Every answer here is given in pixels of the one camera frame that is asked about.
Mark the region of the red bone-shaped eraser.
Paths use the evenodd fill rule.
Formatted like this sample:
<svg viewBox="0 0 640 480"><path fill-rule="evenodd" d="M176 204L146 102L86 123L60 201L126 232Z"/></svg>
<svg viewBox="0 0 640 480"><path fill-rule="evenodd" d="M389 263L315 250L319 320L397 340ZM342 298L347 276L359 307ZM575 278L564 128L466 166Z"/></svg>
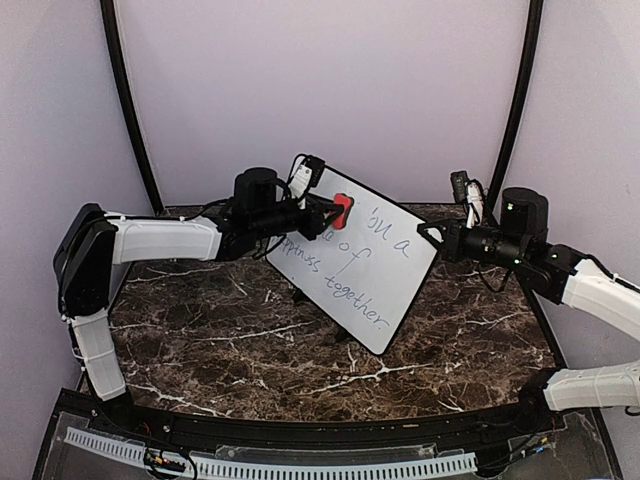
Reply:
<svg viewBox="0 0 640 480"><path fill-rule="evenodd" d="M355 200L344 193L336 193L334 195L334 205L342 208L342 211L332 222L332 226L335 230L342 230L346 227L349 214L354 204Z"/></svg>

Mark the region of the white whiteboard black frame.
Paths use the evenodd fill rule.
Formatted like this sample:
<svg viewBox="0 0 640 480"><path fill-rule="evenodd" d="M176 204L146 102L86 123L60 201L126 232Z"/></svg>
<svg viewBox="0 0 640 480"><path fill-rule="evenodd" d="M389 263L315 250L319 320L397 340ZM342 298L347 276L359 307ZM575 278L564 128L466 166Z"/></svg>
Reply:
<svg viewBox="0 0 640 480"><path fill-rule="evenodd" d="M312 193L354 205L342 229L308 241L272 240L268 262L374 355L391 345L435 262L417 231L422 220L396 201L326 167Z"/></svg>

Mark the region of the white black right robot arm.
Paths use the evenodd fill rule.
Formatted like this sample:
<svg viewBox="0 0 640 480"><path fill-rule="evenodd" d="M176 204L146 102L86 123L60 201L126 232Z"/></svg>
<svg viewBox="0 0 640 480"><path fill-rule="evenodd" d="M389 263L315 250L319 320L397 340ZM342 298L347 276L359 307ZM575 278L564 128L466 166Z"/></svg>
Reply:
<svg viewBox="0 0 640 480"><path fill-rule="evenodd" d="M481 197L464 197L466 219L421 223L418 233L451 263L475 261L502 268L521 286L566 310L572 320L600 323L602 332L639 339L639 287L612 272L593 254L548 241L548 200L534 190L509 187L501 194L495 226L483 225ZM639 414L639 357L617 363L569 365L535 373L519 392L510 424L534 432L549 412L623 408Z"/></svg>

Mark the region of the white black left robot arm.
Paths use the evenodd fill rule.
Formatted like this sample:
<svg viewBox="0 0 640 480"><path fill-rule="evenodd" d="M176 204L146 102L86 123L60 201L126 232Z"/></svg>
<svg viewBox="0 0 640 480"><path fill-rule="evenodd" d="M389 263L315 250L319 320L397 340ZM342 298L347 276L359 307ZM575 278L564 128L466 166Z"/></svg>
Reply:
<svg viewBox="0 0 640 480"><path fill-rule="evenodd" d="M78 211L53 258L57 308L72 350L94 394L106 401L103 421L120 436L141 427L140 412L124 399L127 386L111 333L110 314L126 273L140 262L230 262L264 240L298 233L314 240L344 209L330 200L281 199L241 211L232 199L214 200L197 213L145 216L110 212L97 203Z"/></svg>

